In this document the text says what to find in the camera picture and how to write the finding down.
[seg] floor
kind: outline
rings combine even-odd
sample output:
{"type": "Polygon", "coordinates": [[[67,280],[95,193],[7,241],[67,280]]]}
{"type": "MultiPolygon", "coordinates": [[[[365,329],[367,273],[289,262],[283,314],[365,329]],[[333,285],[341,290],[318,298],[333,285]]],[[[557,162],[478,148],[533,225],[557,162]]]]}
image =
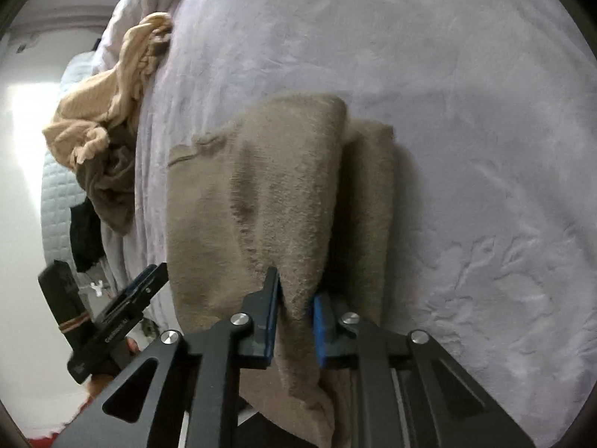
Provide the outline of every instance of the floor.
{"type": "Polygon", "coordinates": [[[98,37],[76,29],[0,45],[0,398],[27,437],[59,429],[86,397],[68,375],[70,347],[37,283],[46,266],[41,128],[56,108],[69,60],[98,37]]]}

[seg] beige sweater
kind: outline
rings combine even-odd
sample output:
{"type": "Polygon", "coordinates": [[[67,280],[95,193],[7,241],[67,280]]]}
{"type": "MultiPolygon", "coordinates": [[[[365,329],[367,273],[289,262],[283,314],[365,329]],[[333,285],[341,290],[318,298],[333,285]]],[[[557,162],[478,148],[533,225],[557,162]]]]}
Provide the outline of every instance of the beige sweater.
{"type": "Polygon", "coordinates": [[[68,93],[44,130],[56,161],[76,171],[108,148],[108,132],[119,125],[136,136],[144,88],[169,43],[168,13],[153,13],[127,31],[113,69],[91,76],[68,93]]]}
{"type": "Polygon", "coordinates": [[[276,266],[275,364],[243,370],[241,395],[321,448],[349,443],[350,396],[346,372],[317,365],[309,304],[321,285],[379,321],[393,150],[392,128],[350,119],[339,98],[286,95],[170,155],[168,272],[181,327],[236,313],[276,266]]]}

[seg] bed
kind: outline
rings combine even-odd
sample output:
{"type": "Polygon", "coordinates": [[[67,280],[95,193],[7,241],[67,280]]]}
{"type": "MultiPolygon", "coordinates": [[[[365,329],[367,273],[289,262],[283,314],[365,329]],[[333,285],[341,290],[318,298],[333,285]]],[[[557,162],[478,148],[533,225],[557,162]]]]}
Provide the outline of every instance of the bed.
{"type": "MultiPolygon", "coordinates": [[[[94,56],[170,11],[146,91],[135,222],[104,248],[123,287],[167,260],[172,146],[279,91],[335,92],[393,125],[384,326],[431,332],[551,446],[597,378],[597,62],[558,0],[122,0],[94,56]]],[[[171,292],[148,316],[178,329],[171,292]]]]}

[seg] crumpled beige clothing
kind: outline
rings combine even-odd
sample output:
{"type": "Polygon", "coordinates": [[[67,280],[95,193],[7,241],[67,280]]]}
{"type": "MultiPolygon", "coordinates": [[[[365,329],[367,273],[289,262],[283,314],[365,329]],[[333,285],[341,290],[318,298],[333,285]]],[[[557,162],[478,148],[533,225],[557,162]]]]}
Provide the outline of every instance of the crumpled beige clothing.
{"type": "Polygon", "coordinates": [[[43,130],[59,164],[76,171],[108,148],[108,131],[119,125],[136,136],[143,92],[168,49],[171,31],[168,13],[143,18],[125,34],[114,68],[85,79],[62,98],[43,130]]]}

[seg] metal screw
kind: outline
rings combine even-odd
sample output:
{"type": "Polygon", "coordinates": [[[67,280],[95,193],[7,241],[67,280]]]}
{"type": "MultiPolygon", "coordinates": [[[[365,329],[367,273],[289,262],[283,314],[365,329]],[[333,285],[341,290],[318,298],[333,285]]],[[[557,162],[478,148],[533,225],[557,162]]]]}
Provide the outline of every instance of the metal screw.
{"type": "Polygon", "coordinates": [[[360,317],[354,312],[346,312],[344,315],[342,315],[341,320],[342,323],[345,323],[346,325],[356,325],[359,323],[360,317]]]}
{"type": "Polygon", "coordinates": [[[411,340],[414,343],[422,345],[429,341],[429,334],[427,332],[424,332],[423,330],[415,330],[411,333],[411,340]]]}
{"type": "Polygon", "coordinates": [[[246,313],[235,313],[230,317],[233,325],[247,325],[249,323],[249,316],[246,313]]]}
{"type": "Polygon", "coordinates": [[[166,330],[166,332],[159,336],[159,339],[167,345],[176,343],[178,342],[178,332],[175,332],[174,330],[166,330]]]}

